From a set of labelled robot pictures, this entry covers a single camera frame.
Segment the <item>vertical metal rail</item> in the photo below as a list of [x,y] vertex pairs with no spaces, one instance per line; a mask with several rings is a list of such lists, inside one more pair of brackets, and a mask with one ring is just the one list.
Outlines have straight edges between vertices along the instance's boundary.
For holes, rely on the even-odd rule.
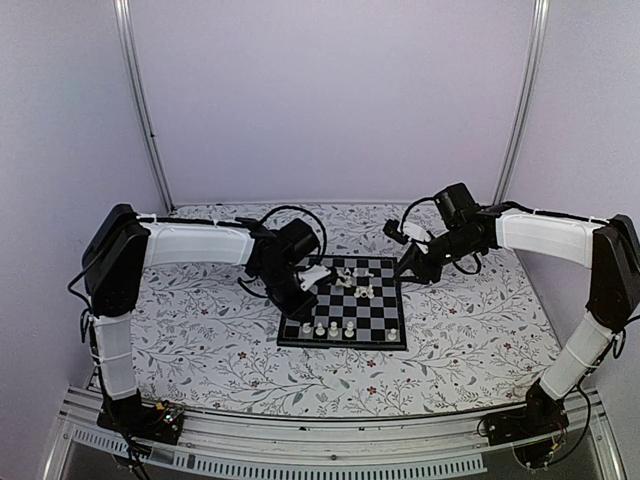
[[531,34],[529,39],[529,52],[527,55],[527,64],[525,67],[524,81],[522,82],[522,90],[520,92],[520,100],[516,111],[516,119],[513,122],[511,137],[507,153],[500,171],[498,186],[493,196],[493,203],[504,201],[513,176],[513,169],[516,165],[520,144],[529,114],[529,106],[533,97],[533,88],[538,74],[538,65],[542,55],[542,45],[544,42],[544,32],[547,26],[547,14],[549,12],[549,0],[535,0],[533,23],[531,25]]
[[151,124],[151,116],[149,115],[144,89],[142,88],[140,65],[138,64],[136,45],[133,38],[129,0],[114,0],[114,2],[122,54],[124,55],[127,72],[129,73],[129,81],[133,91],[136,111],[138,112],[138,120],[142,128],[147,155],[149,156],[149,163],[151,164],[151,172],[156,187],[158,188],[162,204],[165,210],[170,212],[174,208],[174,203],[169,190],[169,182],[167,181],[167,176],[162,167],[162,161],[160,160],[160,153],[158,152],[158,145],[156,144],[153,126]]

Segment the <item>black border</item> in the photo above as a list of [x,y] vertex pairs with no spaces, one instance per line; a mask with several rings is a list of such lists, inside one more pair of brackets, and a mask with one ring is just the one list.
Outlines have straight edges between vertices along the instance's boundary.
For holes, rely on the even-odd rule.
[[[390,260],[393,264],[393,271],[397,271],[398,259],[396,257],[378,257],[369,255],[326,255],[325,258],[344,258],[344,259],[366,259],[366,260]],[[398,323],[399,334],[401,342],[389,344],[387,342],[369,342],[369,344],[357,343],[353,340],[318,340],[317,342],[310,343],[300,340],[287,340],[284,338],[284,327],[286,324],[286,318],[284,315],[280,316],[280,326],[278,327],[278,338],[276,344],[279,347],[296,347],[296,348],[352,348],[354,350],[370,350],[370,351],[394,351],[394,352],[406,352],[407,346],[407,332],[405,328],[404,317],[404,305],[402,303],[402,282],[398,279],[394,279],[396,284],[396,303],[398,307]]]

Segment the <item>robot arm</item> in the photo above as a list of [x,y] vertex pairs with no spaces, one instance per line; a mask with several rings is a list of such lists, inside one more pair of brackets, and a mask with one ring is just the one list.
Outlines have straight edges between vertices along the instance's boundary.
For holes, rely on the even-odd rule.
[[[317,303],[309,288],[330,274],[320,266],[297,267],[318,246],[311,227],[299,219],[268,230],[251,219],[162,219],[138,215],[129,205],[114,207],[82,258],[91,299],[92,355],[105,397],[99,424],[167,443],[175,443],[180,433],[176,407],[164,404],[160,413],[143,407],[136,386],[131,311],[144,268],[178,262],[243,265],[249,276],[264,282],[268,298],[284,315],[303,320]],[[165,410],[166,421],[158,421]]]
[[[473,255],[480,266],[478,254],[497,248],[551,255],[591,270],[584,317],[559,357],[527,392],[526,406],[484,419],[492,445],[566,427],[564,397],[598,365],[640,303],[640,246],[633,223],[623,215],[596,223],[553,212],[522,213],[510,202],[481,207],[464,184],[447,187],[433,201],[448,229],[443,235],[435,237],[408,222],[390,220],[385,225],[389,237],[411,243],[398,274],[411,270],[414,277],[400,279],[435,283],[444,265],[460,270],[456,262]],[[536,452],[525,456],[541,458]]]

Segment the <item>floral tablecloth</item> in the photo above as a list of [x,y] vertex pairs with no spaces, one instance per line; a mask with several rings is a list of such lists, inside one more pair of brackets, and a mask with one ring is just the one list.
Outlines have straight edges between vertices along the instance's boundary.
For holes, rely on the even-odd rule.
[[[194,206],[176,215],[259,218],[272,207]],[[305,207],[327,227],[328,254],[403,253],[382,226],[399,218],[404,206]],[[281,212],[271,225],[300,215]],[[444,231],[429,206],[416,209],[411,220]],[[466,265],[472,269],[473,261]],[[278,311],[242,291],[236,283],[241,274],[239,267],[212,264],[145,270],[132,324],[143,395],[255,414],[424,415],[521,400],[559,353],[522,266],[506,250],[484,257],[477,276],[445,267],[437,285],[403,285],[406,352],[280,348]]]

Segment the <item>chessboard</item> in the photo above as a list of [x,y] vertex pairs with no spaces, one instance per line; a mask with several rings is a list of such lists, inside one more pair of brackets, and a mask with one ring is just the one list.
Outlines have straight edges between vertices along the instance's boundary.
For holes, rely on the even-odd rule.
[[[353,274],[355,271],[357,276],[352,277],[352,285],[312,287],[318,304],[311,312],[307,332],[303,328],[304,322],[282,316],[277,344],[304,348],[406,350],[401,282],[394,278],[396,263],[392,257],[326,256],[322,265],[335,267],[339,272]],[[358,287],[373,290],[373,298],[366,294],[356,296]]]

